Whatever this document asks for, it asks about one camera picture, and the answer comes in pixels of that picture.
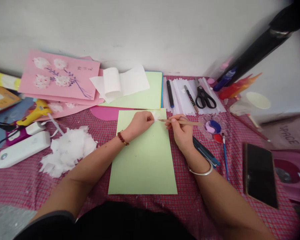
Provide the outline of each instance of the smartphone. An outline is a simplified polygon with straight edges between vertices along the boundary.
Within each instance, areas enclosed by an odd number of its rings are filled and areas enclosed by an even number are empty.
[[[244,143],[243,154],[245,194],[278,209],[272,153],[267,149]]]

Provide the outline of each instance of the red checkered tablecloth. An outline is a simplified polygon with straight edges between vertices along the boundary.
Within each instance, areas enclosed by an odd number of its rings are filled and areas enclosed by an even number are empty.
[[[248,203],[256,210],[271,232],[279,239],[292,239],[300,227],[300,221],[277,177],[279,210],[268,207],[243,194],[242,183],[242,143],[248,142],[262,146],[261,139],[253,131],[235,119],[230,113],[221,113],[220,117],[229,123],[230,136],[227,138],[227,156],[230,183],[242,194]],[[198,116],[190,116],[189,120],[197,121]],[[89,126],[89,133],[99,145],[108,142],[116,135],[117,121],[103,121],[94,117],[89,109],[77,114],[59,119],[60,127],[65,130]],[[52,134],[55,127],[47,124],[47,130]],[[206,146],[221,162],[218,172],[225,177],[223,146],[215,141],[204,138],[197,127],[193,135]],[[218,239],[218,234],[211,217],[202,201],[193,175],[187,170],[185,159],[169,132],[174,171],[178,195],[108,195],[111,167],[89,194],[81,214],[106,200],[125,201],[139,208],[152,211],[172,212],[185,225],[188,231],[197,239]],[[7,169],[0,169],[0,203],[25,209],[38,210],[49,197],[51,190],[62,179],[53,179],[47,174],[39,173],[40,160],[51,153],[47,148],[26,160]]]

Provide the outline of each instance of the small paper flower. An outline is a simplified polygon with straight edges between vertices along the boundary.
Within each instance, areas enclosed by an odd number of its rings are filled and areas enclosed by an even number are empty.
[[[37,88],[47,88],[50,84],[50,78],[43,75],[36,75],[34,84]]]
[[[34,65],[36,65],[37,68],[45,69],[46,67],[50,66],[50,63],[47,59],[38,57],[33,59]]]
[[[53,60],[53,63],[57,69],[63,70],[64,68],[67,68],[67,63],[61,59],[55,59]]]
[[[67,76],[55,76],[56,84],[60,87],[68,87],[71,83],[71,79]]]
[[[65,103],[68,108],[74,108],[76,106],[75,103]]]
[[[57,112],[63,112],[63,107],[61,105],[61,103],[49,103],[48,107],[51,109],[51,111],[53,113],[57,113]]]

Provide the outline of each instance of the blue paintbrush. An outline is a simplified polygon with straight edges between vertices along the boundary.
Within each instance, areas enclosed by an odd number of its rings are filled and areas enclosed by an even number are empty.
[[[227,163],[227,150],[226,150],[226,139],[224,137],[224,133],[222,133],[222,139],[223,139],[223,151],[224,151],[224,162],[226,165],[226,174],[227,174],[227,180],[229,181],[229,176],[228,176],[228,163]]]

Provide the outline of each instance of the scissors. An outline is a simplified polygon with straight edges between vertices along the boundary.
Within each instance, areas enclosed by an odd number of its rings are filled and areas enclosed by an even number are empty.
[[[217,107],[216,101],[203,89],[203,87],[200,85],[197,78],[195,78],[195,82],[196,82],[197,91],[198,91],[197,97],[196,97],[196,105],[198,106],[198,108],[203,109],[206,106],[208,106],[208,108],[216,108]],[[198,104],[199,99],[201,101],[202,106],[199,106],[199,104]]]

